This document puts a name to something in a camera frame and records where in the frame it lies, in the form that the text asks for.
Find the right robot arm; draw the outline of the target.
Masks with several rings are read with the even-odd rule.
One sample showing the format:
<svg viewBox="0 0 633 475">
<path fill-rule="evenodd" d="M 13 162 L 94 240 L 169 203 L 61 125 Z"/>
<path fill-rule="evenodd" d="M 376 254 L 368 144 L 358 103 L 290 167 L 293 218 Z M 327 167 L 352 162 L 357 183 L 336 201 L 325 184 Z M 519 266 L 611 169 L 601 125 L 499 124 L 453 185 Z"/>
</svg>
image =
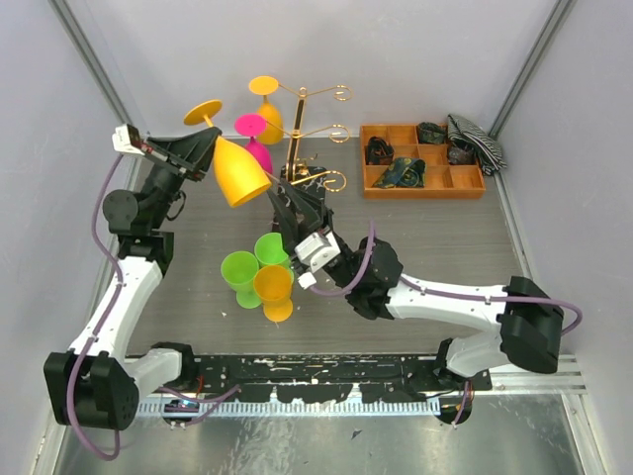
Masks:
<svg viewBox="0 0 633 475">
<path fill-rule="evenodd" d="M 374 230 L 351 249 L 334 229 L 332 210 L 305 190 L 280 181 L 267 196 L 303 289 L 341 296 L 371 321 L 420 319 L 475 330 L 440 343 L 433 375 L 442 388 L 457 389 L 507 364 L 536 374 L 557 372 L 563 304 L 533 280 L 513 276 L 505 285 L 462 286 L 417 279 Z"/>
</svg>

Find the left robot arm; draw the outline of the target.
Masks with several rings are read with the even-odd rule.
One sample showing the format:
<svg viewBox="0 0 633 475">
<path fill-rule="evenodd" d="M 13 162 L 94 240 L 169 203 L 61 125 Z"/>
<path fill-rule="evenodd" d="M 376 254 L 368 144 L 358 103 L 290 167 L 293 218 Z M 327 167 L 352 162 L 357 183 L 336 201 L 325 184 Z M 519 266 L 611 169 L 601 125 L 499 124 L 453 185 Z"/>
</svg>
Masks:
<svg viewBox="0 0 633 475">
<path fill-rule="evenodd" d="M 199 366 L 185 343 L 159 342 L 132 363 L 125 358 L 138 319 L 173 258 L 174 234 L 161 226 L 172 220 L 172 204 L 186 199 L 183 183 L 206 176 L 221 135 L 217 127 L 181 138 L 144 138 L 131 125 L 115 129 L 115 150 L 146 158 L 152 166 L 140 190 L 101 192 L 97 213 L 118 241 L 117 252 L 107 255 L 114 275 L 81 334 L 45 361 L 59 424 L 124 430 L 149 394 L 165 386 L 186 392 L 198 382 Z"/>
</svg>

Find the pink plastic goblet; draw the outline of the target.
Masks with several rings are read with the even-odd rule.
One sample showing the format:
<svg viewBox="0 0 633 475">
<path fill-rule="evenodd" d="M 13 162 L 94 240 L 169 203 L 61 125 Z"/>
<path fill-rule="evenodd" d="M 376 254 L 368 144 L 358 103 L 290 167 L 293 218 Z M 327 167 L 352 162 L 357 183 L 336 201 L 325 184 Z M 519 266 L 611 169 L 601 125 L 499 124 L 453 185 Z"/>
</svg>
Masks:
<svg viewBox="0 0 633 475">
<path fill-rule="evenodd" d="M 272 174 L 273 163 L 271 154 L 266 146 L 257 139 L 266 130 L 267 123 L 265 119 L 258 114 L 245 114 L 235 121 L 234 127 L 240 135 L 249 138 L 245 149 L 255 157 L 265 172 Z"/>
</svg>

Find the green goblet front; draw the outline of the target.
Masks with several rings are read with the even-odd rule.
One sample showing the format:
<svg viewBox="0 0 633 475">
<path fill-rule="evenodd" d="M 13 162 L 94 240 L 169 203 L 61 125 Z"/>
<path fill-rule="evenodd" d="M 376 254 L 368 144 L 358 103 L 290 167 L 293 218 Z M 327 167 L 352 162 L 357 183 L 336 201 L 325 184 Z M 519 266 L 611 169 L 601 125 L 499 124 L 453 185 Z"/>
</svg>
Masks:
<svg viewBox="0 0 633 475">
<path fill-rule="evenodd" d="M 261 305 L 253 287 L 253 280 L 259 269 L 255 255 L 245 250 L 230 253 L 222 262 L 222 278 L 235 292 L 236 302 L 241 308 L 250 310 Z"/>
</svg>

